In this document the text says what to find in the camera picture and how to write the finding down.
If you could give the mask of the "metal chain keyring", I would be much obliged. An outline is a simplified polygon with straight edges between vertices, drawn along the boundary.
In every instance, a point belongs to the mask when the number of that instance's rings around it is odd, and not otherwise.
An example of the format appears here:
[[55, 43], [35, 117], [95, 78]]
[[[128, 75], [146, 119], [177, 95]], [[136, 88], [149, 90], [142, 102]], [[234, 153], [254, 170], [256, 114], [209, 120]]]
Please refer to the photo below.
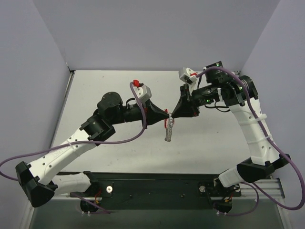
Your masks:
[[164, 140], [166, 142], [171, 142], [171, 140], [172, 140], [173, 126], [170, 126], [170, 124], [169, 124], [169, 119], [170, 118], [172, 118], [172, 114], [169, 114], [169, 118], [167, 120], [167, 128], [165, 129], [165, 138], [164, 138]]

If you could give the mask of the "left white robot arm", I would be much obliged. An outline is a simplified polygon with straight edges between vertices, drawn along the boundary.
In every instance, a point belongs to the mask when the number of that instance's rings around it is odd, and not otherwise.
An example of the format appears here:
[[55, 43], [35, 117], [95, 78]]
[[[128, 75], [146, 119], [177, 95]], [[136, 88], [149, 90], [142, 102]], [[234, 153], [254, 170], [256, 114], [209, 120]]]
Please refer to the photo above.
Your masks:
[[114, 135], [114, 125], [141, 121], [143, 126], [148, 126], [167, 118], [168, 113], [154, 105], [150, 99], [144, 99], [141, 105], [123, 105], [118, 93], [106, 93], [97, 103], [93, 115], [58, 149], [28, 164], [20, 162], [16, 165], [18, 182], [35, 208], [46, 204], [55, 195], [64, 193], [80, 192], [93, 196], [98, 185], [88, 172], [74, 175], [58, 173], [83, 153]]

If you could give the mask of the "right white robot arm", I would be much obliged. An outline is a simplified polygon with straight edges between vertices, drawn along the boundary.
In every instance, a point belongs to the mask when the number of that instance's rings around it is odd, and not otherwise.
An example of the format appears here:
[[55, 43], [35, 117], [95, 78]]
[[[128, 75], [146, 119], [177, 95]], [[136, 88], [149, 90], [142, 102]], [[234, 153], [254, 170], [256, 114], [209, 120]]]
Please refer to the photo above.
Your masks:
[[182, 68], [179, 78], [180, 98], [172, 118], [196, 117], [199, 108], [213, 102], [224, 102], [235, 116], [250, 151], [250, 158], [218, 175], [216, 183], [229, 188], [241, 182], [253, 183], [270, 176], [287, 165], [287, 160], [272, 145], [273, 138], [266, 125], [258, 92], [252, 79], [246, 75], [231, 77], [221, 71], [222, 62], [205, 67], [207, 86], [196, 88], [201, 76], [190, 68]]

